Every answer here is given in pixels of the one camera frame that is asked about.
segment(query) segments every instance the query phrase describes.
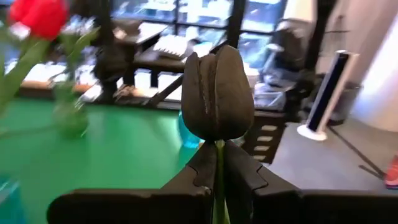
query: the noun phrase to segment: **red flower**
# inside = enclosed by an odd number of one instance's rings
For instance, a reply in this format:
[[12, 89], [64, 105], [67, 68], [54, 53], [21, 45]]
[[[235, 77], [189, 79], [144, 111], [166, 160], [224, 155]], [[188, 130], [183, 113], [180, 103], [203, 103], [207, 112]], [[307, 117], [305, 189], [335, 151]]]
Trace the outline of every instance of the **red flower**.
[[15, 0], [9, 17], [29, 27], [31, 34], [53, 40], [68, 19], [68, 9], [64, 0]]
[[398, 156], [394, 156], [384, 182], [389, 187], [398, 187]]

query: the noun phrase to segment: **green mat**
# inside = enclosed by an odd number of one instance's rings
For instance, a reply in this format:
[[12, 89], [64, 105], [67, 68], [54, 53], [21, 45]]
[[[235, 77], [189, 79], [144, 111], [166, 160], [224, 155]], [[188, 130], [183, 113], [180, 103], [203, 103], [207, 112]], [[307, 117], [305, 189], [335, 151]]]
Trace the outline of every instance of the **green mat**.
[[0, 174], [20, 181], [31, 224], [46, 223], [48, 204], [73, 189], [158, 189], [195, 153], [180, 148], [173, 111], [88, 106], [90, 127], [74, 140], [56, 132], [52, 111], [18, 99], [0, 120]]

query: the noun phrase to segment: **black tulip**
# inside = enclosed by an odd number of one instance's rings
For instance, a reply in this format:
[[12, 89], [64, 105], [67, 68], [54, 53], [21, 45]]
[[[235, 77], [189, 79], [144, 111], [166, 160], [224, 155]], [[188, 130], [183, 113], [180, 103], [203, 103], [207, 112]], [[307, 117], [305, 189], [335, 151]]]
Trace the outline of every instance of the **black tulip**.
[[250, 128], [254, 102], [238, 50], [225, 45], [216, 55], [187, 58], [182, 116], [193, 134], [209, 141], [235, 139]]

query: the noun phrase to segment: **tulip petal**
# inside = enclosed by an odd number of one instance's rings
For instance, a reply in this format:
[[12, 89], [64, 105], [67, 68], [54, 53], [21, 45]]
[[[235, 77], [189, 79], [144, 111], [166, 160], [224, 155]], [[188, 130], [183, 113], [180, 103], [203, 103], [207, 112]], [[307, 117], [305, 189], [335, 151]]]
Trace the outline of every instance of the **tulip petal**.
[[206, 114], [210, 114], [211, 112], [211, 106], [210, 106], [210, 95], [211, 95], [211, 91], [212, 89], [214, 89], [214, 85], [212, 85], [213, 87], [209, 86], [209, 83], [211, 82], [211, 80], [214, 80], [215, 77], [215, 71], [212, 71], [212, 66], [213, 64], [215, 64], [216, 62], [216, 57], [214, 54], [208, 54], [204, 57], [202, 57], [200, 59], [200, 76], [201, 76], [201, 80], [202, 80], [202, 88], [203, 88], [203, 98], [205, 101], [205, 111]]
[[21, 23], [31, 29], [32, 34], [53, 40], [57, 38], [68, 17], [63, 0], [39, 0], [28, 10]]
[[12, 22], [20, 22], [37, 0], [15, 0], [9, 10]]
[[254, 101], [238, 50], [228, 45], [217, 53], [216, 113], [223, 139], [241, 137], [254, 120]]
[[185, 62], [181, 97], [182, 118], [186, 127], [194, 135], [202, 139], [209, 139], [212, 130], [206, 113], [203, 86], [200, 60], [198, 54], [193, 53]]

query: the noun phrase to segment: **blue bottle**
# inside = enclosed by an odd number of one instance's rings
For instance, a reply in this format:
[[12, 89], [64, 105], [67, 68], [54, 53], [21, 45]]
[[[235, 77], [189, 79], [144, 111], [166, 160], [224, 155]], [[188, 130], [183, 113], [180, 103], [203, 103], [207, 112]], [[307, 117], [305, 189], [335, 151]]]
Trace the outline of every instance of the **blue bottle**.
[[0, 175], [0, 223], [26, 224], [19, 184]]
[[198, 147], [200, 138], [192, 134], [185, 126], [184, 120], [182, 119], [181, 111], [178, 114], [178, 132], [180, 134], [183, 147], [191, 149], [196, 149]]

